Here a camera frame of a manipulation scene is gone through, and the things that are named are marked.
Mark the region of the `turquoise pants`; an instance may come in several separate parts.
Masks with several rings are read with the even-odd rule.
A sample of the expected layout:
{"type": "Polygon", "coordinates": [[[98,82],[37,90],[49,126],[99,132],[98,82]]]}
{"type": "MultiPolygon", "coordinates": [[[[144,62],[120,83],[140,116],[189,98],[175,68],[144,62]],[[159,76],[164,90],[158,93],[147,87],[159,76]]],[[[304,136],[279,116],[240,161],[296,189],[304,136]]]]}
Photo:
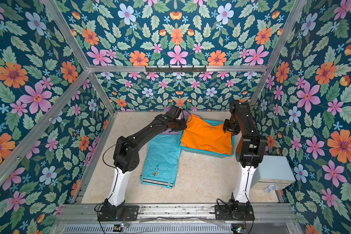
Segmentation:
{"type": "Polygon", "coordinates": [[[180,154],[178,135],[161,134],[151,139],[140,176],[141,184],[174,188],[180,154]]]}

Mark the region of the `purple pants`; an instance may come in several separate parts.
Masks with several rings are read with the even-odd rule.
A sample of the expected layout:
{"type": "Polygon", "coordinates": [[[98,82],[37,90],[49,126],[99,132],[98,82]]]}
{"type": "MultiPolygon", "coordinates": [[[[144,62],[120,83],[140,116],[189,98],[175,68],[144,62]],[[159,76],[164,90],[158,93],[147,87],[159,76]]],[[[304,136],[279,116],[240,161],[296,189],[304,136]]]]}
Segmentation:
{"type": "Polygon", "coordinates": [[[180,131],[172,131],[171,129],[167,129],[162,134],[163,135],[179,135],[180,131]]]}

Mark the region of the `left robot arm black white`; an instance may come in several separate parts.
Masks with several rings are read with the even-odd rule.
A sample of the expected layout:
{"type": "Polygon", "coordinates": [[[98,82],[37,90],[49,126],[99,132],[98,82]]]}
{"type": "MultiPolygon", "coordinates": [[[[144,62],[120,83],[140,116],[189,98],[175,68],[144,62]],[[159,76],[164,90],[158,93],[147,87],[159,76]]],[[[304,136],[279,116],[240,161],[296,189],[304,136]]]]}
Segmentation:
{"type": "Polygon", "coordinates": [[[131,172],[139,165],[139,151],[151,139],[169,129],[173,132],[185,130],[187,120],[180,118],[182,111],[181,108],[173,106],[165,114],[157,115],[137,133],[128,137],[119,137],[114,145],[114,165],[112,166],[115,169],[114,182],[101,208],[102,214],[113,219],[123,217],[126,187],[131,172]]]}

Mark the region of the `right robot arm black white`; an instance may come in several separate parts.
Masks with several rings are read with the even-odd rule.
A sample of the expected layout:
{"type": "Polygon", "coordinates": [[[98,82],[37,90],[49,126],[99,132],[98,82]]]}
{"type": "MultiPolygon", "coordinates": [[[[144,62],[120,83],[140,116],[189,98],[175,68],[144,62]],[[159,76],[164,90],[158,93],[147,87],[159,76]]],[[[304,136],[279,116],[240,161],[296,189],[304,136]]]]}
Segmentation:
{"type": "Polygon", "coordinates": [[[223,126],[225,133],[233,136],[241,134],[236,148],[236,160],[239,163],[238,183],[228,202],[228,215],[232,220],[254,220],[249,193],[253,176],[263,161],[266,140],[256,129],[251,115],[251,106],[235,100],[229,104],[231,117],[223,126]]]}

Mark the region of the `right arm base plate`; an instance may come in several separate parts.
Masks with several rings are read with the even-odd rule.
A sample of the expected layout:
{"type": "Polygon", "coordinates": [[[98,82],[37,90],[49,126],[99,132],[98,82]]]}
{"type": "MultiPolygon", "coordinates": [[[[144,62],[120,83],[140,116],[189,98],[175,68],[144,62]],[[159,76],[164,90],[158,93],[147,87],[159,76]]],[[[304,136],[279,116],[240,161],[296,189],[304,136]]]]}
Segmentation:
{"type": "Polygon", "coordinates": [[[249,203],[229,205],[215,205],[215,219],[224,221],[254,221],[253,207],[249,203]]]}

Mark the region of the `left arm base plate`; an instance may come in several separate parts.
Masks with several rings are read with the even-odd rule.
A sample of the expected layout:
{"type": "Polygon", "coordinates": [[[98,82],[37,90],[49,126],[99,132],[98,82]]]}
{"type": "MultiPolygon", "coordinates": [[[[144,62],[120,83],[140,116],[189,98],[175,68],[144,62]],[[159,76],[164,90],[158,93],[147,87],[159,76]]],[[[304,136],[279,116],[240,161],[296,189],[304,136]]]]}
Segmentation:
{"type": "Polygon", "coordinates": [[[112,207],[103,205],[98,212],[98,221],[113,222],[113,221],[136,221],[139,213],[139,206],[123,205],[112,207]]]}

